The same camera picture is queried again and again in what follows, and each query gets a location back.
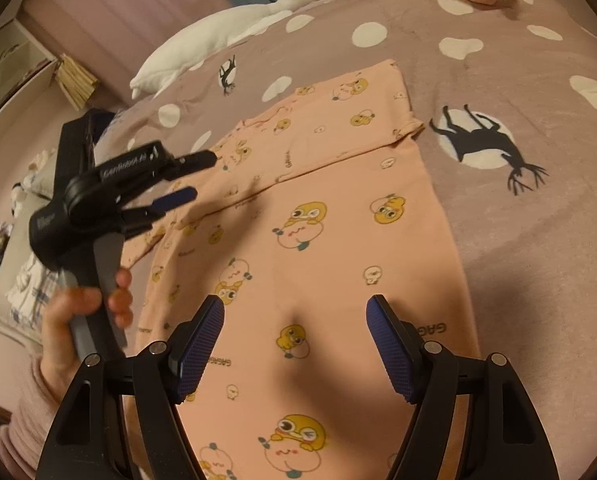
deer silhouette print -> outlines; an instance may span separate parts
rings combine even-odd
[[[223,95],[227,96],[232,93],[235,88],[234,76],[236,76],[236,56],[224,62],[218,69],[218,79],[220,86],[223,88]]]
[[[523,176],[523,170],[528,170],[534,175],[536,189],[538,189],[540,184],[545,184],[543,176],[549,176],[545,168],[541,168],[535,164],[528,164],[513,140],[500,131],[501,125],[499,123],[485,115],[472,114],[468,105],[465,105],[464,108],[477,126],[473,130],[466,130],[462,126],[454,124],[447,106],[443,106],[443,115],[447,120],[446,130],[437,127],[433,119],[429,120],[429,126],[438,135],[447,137],[449,142],[452,143],[459,162],[463,161],[467,153],[478,153],[483,150],[501,150],[501,157],[511,166],[511,172],[507,178],[507,189],[514,193],[514,195],[518,195],[519,190],[521,192],[525,192],[526,189],[533,191],[530,186],[519,180]],[[483,121],[487,121],[489,126],[486,126]]]

metal screw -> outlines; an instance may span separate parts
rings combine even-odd
[[[503,354],[492,354],[491,362],[495,365],[505,366],[507,364],[507,358]]]
[[[150,354],[158,355],[165,352],[167,349],[167,343],[165,341],[156,341],[149,346]]]
[[[430,354],[440,354],[443,351],[443,347],[436,341],[427,341],[427,343],[425,343],[425,350]]]
[[[89,354],[85,358],[85,366],[87,366],[87,367],[96,366],[100,362],[101,362],[101,356],[99,356],[98,354]]]

curtain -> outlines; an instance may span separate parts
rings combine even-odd
[[[228,0],[24,0],[21,23],[55,54],[65,52],[127,104],[130,80],[181,28]]]

human hand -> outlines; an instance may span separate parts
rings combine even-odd
[[[116,273],[118,288],[110,294],[108,307],[119,328],[131,325],[132,295],[128,291],[132,275],[127,269]],[[89,316],[101,304],[98,288],[74,286],[58,290],[45,309],[42,326],[43,356],[40,373],[50,392],[60,402],[81,365],[72,340],[69,322],[74,316]]]

blue textured gripper pad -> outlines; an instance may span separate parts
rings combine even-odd
[[[192,200],[196,200],[197,196],[198,192],[196,191],[196,189],[187,186],[179,189],[178,191],[174,191],[160,198],[157,198],[152,202],[152,205],[150,207],[160,213],[165,214],[168,211],[171,211],[172,209],[176,209],[177,207],[191,202]]]
[[[207,315],[202,319],[194,337],[181,359],[181,373],[178,377],[175,394],[176,403],[196,391],[205,366],[218,339],[225,320],[225,307],[222,301],[214,301]]]
[[[399,336],[374,298],[367,302],[367,326],[387,375],[392,381],[393,389],[409,401],[415,390],[411,361],[400,343]]]

